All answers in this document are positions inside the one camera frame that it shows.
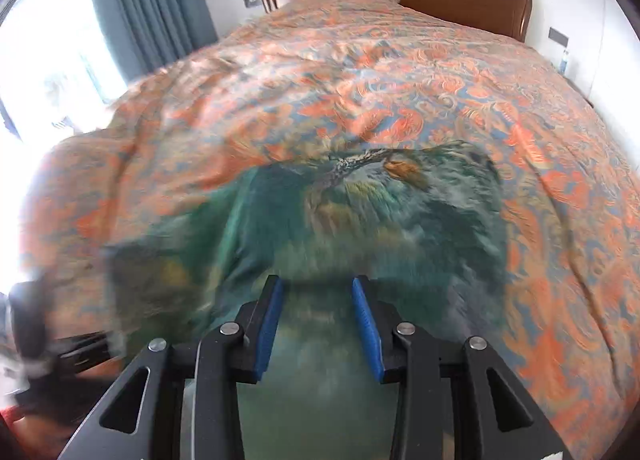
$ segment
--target red object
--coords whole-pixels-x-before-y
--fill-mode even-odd
[[[22,448],[22,450],[24,451],[26,457],[30,460],[43,460],[41,455],[21,442],[15,432],[15,423],[22,417],[24,417],[24,415],[20,411],[20,408],[18,408],[17,406],[4,408],[4,410],[0,410],[0,415],[2,415],[6,426],[9,428],[9,431],[11,431],[11,433],[15,436],[16,442],[18,442],[20,448]]]

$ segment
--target metal screw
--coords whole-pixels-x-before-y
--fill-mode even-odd
[[[149,350],[152,352],[161,352],[166,348],[166,341],[161,337],[156,337],[149,343]]]
[[[413,335],[415,334],[415,326],[411,323],[403,322],[396,327],[396,331],[400,335]]]
[[[234,322],[224,323],[220,327],[220,333],[224,334],[224,335],[237,334],[239,330],[240,330],[240,325],[238,323],[234,323]]]
[[[484,350],[486,348],[486,341],[481,337],[475,336],[469,339],[469,346],[474,350]]]

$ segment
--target blue gripper pad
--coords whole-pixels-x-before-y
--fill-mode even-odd
[[[358,278],[353,280],[351,285],[351,295],[353,296],[353,305],[356,311],[356,319],[360,328],[360,338],[362,339],[362,347],[369,362],[369,367],[378,382],[382,382],[385,368],[382,363],[382,341],[373,319],[373,314],[367,297],[362,289],[362,284]]]
[[[258,341],[255,354],[255,374],[257,379],[262,378],[262,374],[267,371],[269,359],[271,359],[271,350],[273,348],[273,340],[276,337],[278,329],[278,320],[282,313],[282,305],[284,304],[284,286],[282,280],[278,278],[273,287],[273,294],[269,307],[264,314],[262,327],[258,334]]]

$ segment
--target pillow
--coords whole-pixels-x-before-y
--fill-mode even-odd
[[[339,10],[362,10],[387,12],[398,8],[400,0],[291,0],[287,10],[337,7]]]

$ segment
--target electrical outlet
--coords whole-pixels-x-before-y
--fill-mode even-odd
[[[244,0],[245,8],[260,7],[261,5],[262,5],[262,0]]]

